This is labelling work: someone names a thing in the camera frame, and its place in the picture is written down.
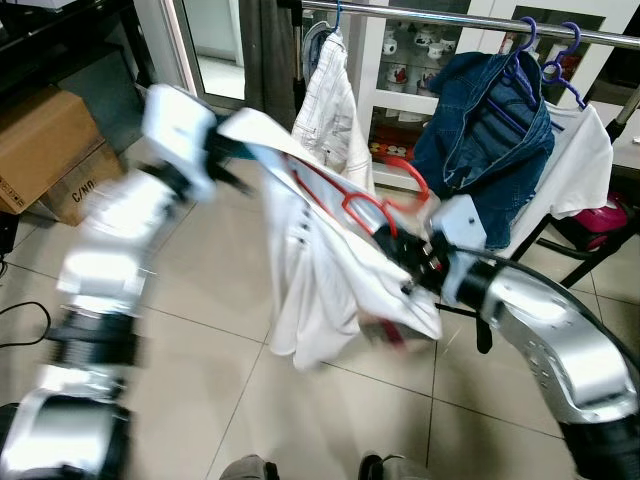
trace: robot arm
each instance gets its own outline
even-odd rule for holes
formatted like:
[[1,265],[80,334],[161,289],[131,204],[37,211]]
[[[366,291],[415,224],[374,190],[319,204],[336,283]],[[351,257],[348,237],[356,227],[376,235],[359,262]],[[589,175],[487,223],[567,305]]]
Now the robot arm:
[[[59,280],[67,316],[49,335],[51,364],[0,445],[2,480],[121,478],[130,420],[118,399],[135,361],[134,320],[153,246],[180,202],[211,200],[216,181],[248,190],[222,167],[235,143],[216,133],[213,112],[197,99],[153,87],[143,130],[162,161],[107,189],[81,226]],[[385,227],[374,238],[414,272],[415,284],[476,309],[485,331],[490,325],[525,356],[583,478],[638,480],[638,397],[592,315],[539,276],[461,251],[484,246],[470,198],[444,204],[432,226],[430,247],[406,232],[391,239]]]
[[[638,396],[620,350],[563,287],[471,253],[484,245],[481,225],[471,198],[456,197],[432,217],[431,247],[400,263],[447,303],[476,310],[479,336],[491,335],[490,326],[522,354],[581,478],[640,479]],[[405,242],[417,250],[415,239]],[[479,261],[478,253],[500,263]]]

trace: tile floor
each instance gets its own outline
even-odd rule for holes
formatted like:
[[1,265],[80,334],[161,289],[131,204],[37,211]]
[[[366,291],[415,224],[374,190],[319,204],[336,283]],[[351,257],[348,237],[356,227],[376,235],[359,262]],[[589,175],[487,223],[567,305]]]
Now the tile floor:
[[[234,172],[260,186],[258,165]],[[354,342],[332,364],[296,372],[268,345],[271,308],[262,205],[222,186],[215,205],[179,215],[155,257],[140,322],[143,365],[128,394],[137,413],[131,478],[215,480],[255,452],[283,480],[355,479],[368,450],[428,463],[433,479],[567,479],[572,463],[519,354],[498,336],[486,356],[469,319],[444,314],[444,338],[402,356]],[[26,215],[0,308],[39,300],[52,312],[70,227]],[[534,246],[525,263],[559,279],[571,260]],[[587,275],[574,292],[640,352],[640,239]],[[0,343],[37,336],[41,317],[0,319]],[[0,350],[0,401],[30,388],[47,346]]]

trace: metal rail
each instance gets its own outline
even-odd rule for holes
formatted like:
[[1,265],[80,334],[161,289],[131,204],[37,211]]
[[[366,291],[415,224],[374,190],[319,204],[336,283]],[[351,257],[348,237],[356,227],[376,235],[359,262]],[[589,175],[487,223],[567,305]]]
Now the metal rail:
[[[279,0],[280,5],[288,8],[302,8],[310,10],[323,10],[333,12],[337,5],[335,1],[328,0]],[[501,32],[529,33],[529,24],[520,20],[508,20],[502,18],[479,17],[464,15],[461,13],[434,12],[429,10],[416,10],[413,8],[385,7],[378,5],[362,5],[353,2],[340,2],[340,11],[352,15],[365,15],[368,17],[381,17],[393,20],[405,20],[419,23],[431,23],[434,25],[449,25],[455,27],[480,28],[483,30],[496,30]],[[296,33],[296,78],[302,78],[302,26],[294,25]],[[540,36],[573,39],[574,32],[570,28],[560,25],[537,24],[537,33]],[[640,50],[640,38],[617,33],[598,32],[594,30],[581,30],[581,42],[608,45],[630,50]],[[640,106],[640,86],[629,97],[622,111],[615,120],[609,124],[607,131],[613,142],[622,133],[627,120]]]
[[[336,2],[327,0],[302,0],[302,7],[311,10],[335,11]],[[340,2],[343,13],[365,15],[368,17],[382,17],[393,20],[406,20],[434,25],[449,25],[455,27],[481,28],[483,30],[497,30],[501,32],[529,33],[531,27],[519,20],[502,18],[478,17],[461,13],[434,12],[429,10],[415,10],[412,8],[383,7],[377,5],[361,5],[353,2]],[[537,24],[538,35],[546,37],[573,39],[575,34],[570,28],[559,25]],[[640,38],[617,33],[581,30],[581,42],[609,45],[611,47],[640,50]]]

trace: black cable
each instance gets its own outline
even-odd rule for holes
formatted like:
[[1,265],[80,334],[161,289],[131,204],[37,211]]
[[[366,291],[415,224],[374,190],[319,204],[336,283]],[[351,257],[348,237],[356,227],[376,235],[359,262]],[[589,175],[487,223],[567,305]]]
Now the black cable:
[[605,327],[604,324],[593,314],[593,312],[591,312],[591,310],[589,310],[586,306],[584,306],[584,304],[580,300],[578,300],[568,289],[564,288],[562,285],[557,284],[553,280],[550,280],[549,278],[545,277],[539,272],[536,272],[532,268],[529,268],[518,262],[514,262],[513,260],[509,260],[508,258],[502,258],[502,257],[499,257],[498,255],[484,252],[482,250],[456,247],[455,245],[451,245],[451,249],[460,253],[468,253],[470,255],[474,255],[479,258],[484,258],[486,260],[493,260],[502,266],[511,267],[516,270],[520,270],[521,272],[524,272],[528,275],[531,275],[535,279],[540,280],[542,283],[544,283],[545,285],[547,285],[548,287],[550,287],[560,295],[564,297],[568,297],[569,300],[571,300],[576,304],[580,313],[584,315],[584,317],[587,320],[589,320],[589,322],[592,323],[593,326],[596,327],[600,333],[602,333],[609,340],[611,340],[611,342],[616,346],[616,348],[620,351],[620,353],[627,358],[629,363],[631,363],[631,365],[633,365],[633,367],[638,372],[640,372],[640,358],[634,355],[633,352],[629,349],[629,347],[627,347],[624,343],[622,343],[622,341],[620,341],[620,339],[616,337],[611,332],[611,330]]
[[40,336],[40,338],[38,338],[37,340],[33,340],[31,342],[12,342],[12,343],[2,343],[0,344],[0,348],[5,348],[5,347],[19,347],[19,346],[26,346],[26,345],[35,345],[36,343],[40,343],[42,340],[44,340],[44,338],[47,336],[47,333],[49,333],[49,329],[51,328],[51,315],[49,315],[49,312],[47,311],[47,309],[44,307],[44,305],[42,305],[39,302],[22,302],[22,303],[16,303],[15,305],[12,305],[10,307],[5,308],[4,310],[0,310],[0,315],[7,313],[9,310],[13,310],[14,308],[18,308],[18,307],[24,307],[25,305],[35,305],[37,307],[39,307],[43,312],[44,312],[44,316],[47,319],[47,326],[44,329],[44,332],[42,332],[42,335]]
[[9,269],[9,264],[4,259],[4,255],[0,255],[0,278],[4,277],[4,274],[7,273]]

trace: blue denim jacket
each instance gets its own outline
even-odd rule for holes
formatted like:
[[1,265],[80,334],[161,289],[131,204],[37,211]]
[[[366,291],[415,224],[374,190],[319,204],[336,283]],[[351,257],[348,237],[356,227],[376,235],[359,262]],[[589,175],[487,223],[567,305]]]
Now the blue denim jacket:
[[[540,67],[530,55],[520,55],[537,101],[530,107],[520,84],[502,74],[512,58],[479,52],[453,57],[429,83],[440,101],[414,151],[414,166],[438,196],[472,196],[491,249],[509,245],[511,222],[533,197],[554,145]],[[527,134],[483,101],[487,95]]]

